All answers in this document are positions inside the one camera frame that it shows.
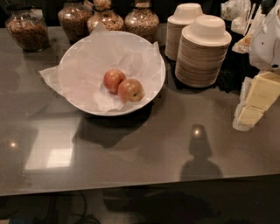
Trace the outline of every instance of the gray countertop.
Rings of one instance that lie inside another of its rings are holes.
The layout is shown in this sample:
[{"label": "gray countertop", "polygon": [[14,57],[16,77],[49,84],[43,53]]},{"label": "gray countertop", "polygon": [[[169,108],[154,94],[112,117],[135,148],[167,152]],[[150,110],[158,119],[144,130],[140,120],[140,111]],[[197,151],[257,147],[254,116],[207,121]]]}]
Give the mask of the gray countertop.
[{"label": "gray countertop", "polygon": [[144,108],[90,115],[40,77],[70,47],[60,27],[49,37],[50,48],[26,53],[0,29],[0,196],[280,173],[279,101],[240,132],[238,93],[177,90],[167,69]]}]

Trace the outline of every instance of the apple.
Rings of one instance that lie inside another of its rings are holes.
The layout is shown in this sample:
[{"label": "apple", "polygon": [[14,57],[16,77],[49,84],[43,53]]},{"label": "apple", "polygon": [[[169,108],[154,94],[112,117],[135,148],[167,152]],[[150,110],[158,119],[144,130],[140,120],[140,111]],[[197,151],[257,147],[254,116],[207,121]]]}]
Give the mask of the apple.
[{"label": "apple", "polygon": [[117,94],[119,84],[126,79],[125,74],[118,69],[108,70],[103,77],[105,88],[112,94]]},{"label": "apple", "polygon": [[123,103],[140,102],[144,97],[143,86],[136,79],[126,79],[119,85],[118,96]]}]

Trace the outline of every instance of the cable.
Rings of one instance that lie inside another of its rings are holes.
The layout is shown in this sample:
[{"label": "cable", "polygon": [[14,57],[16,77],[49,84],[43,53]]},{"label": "cable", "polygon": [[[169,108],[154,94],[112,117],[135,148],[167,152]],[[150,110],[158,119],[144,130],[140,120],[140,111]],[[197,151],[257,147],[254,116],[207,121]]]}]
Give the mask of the cable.
[{"label": "cable", "polygon": [[73,215],[78,215],[80,218],[74,224],[101,224],[92,214],[86,215],[88,210],[88,203],[85,195],[78,191],[80,196],[83,198],[84,201],[84,211],[82,214],[73,213]]}]

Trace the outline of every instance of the stack of paper bowls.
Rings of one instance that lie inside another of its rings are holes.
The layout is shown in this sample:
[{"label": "stack of paper bowls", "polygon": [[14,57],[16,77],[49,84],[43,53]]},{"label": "stack of paper bowls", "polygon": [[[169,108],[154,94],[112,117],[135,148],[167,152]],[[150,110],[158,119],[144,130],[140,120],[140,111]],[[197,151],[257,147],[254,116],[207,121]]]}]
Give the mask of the stack of paper bowls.
[{"label": "stack of paper bowls", "polygon": [[194,19],[203,15],[198,3],[182,3],[177,6],[174,14],[167,19],[167,31],[165,42],[165,55],[170,60],[177,60],[181,32]]},{"label": "stack of paper bowls", "polygon": [[181,33],[175,68],[177,79],[194,88],[214,84],[230,42],[231,36],[221,18],[197,17]]}]

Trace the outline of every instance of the bowl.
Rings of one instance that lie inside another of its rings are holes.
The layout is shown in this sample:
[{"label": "bowl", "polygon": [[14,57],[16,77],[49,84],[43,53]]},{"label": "bowl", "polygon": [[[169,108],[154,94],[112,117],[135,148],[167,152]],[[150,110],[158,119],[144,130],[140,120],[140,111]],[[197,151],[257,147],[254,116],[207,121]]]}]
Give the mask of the bowl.
[{"label": "bowl", "polygon": [[[112,95],[102,82],[111,68],[138,79],[144,98],[122,104],[117,95]],[[166,73],[157,43],[126,31],[98,28],[67,50],[58,70],[62,95],[76,108],[97,116],[121,116],[144,107],[164,85]]]},{"label": "bowl", "polygon": [[216,16],[202,15],[182,30],[184,38],[202,46],[227,46],[231,35],[226,31],[225,22]]},{"label": "bowl", "polygon": [[182,3],[177,6],[174,14],[167,21],[175,25],[189,25],[196,17],[203,15],[200,4]]}]

